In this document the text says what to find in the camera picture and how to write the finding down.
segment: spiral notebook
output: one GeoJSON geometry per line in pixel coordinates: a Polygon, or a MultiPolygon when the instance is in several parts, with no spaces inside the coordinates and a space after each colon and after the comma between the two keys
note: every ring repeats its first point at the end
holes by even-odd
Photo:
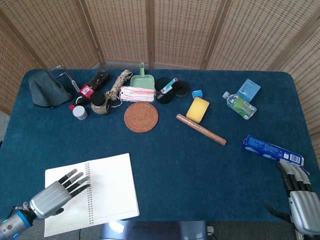
{"type": "Polygon", "coordinates": [[[129,153],[47,169],[45,187],[72,169],[90,176],[91,186],[67,202],[62,213],[45,219],[45,237],[139,216],[129,153]]]}

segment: pink pencil case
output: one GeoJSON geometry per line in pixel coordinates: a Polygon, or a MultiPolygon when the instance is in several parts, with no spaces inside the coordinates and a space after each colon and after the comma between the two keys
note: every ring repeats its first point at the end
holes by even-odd
{"type": "Polygon", "coordinates": [[[122,86],[119,91],[119,98],[128,102],[149,102],[156,100],[156,91],[154,89],[122,86]]]}

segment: cola bottle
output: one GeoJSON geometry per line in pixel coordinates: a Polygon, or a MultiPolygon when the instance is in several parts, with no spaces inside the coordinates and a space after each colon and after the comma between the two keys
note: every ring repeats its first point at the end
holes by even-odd
{"type": "Polygon", "coordinates": [[[108,78],[109,73],[107,73],[105,70],[98,71],[95,77],[80,89],[80,91],[76,95],[74,103],[71,104],[69,108],[73,110],[78,105],[84,105],[88,103],[91,99],[92,94],[94,94],[94,92],[98,90],[101,85],[106,83],[108,78]]]}

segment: black tape roll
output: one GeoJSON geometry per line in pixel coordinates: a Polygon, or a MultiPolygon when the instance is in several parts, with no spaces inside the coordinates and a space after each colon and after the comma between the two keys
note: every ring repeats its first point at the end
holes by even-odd
{"type": "Polygon", "coordinates": [[[189,84],[185,81],[177,81],[175,83],[175,86],[173,88],[174,95],[177,97],[184,97],[186,96],[190,91],[189,84]]]}

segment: robotic hand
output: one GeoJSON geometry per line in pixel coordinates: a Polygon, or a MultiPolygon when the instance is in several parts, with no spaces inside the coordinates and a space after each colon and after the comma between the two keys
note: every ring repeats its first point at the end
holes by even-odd
{"type": "Polygon", "coordinates": [[[39,192],[31,199],[29,206],[27,202],[23,203],[20,211],[10,216],[0,225],[0,240],[16,239],[22,232],[32,226],[35,219],[43,220],[52,215],[62,213],[64,211],[63,205],[90,186],[90,184],[85,184],[79,187],[89,179],[89,176],[74,183],[84,175],[83,172],[80,172],[70,178],[76,172],[77,170],[73,169],[59,181],[55,181],[39,192]]]}
{"type": "Polygon", "coordinates": [[[320,201],[306,173],[285,160],[276,166],[281,172],[282,182],[289,200],[291,215],[276,211],[265,203],[266,209],[277,218],[293,223],[296,230],[307,240],[320,240],[320,201]]]}

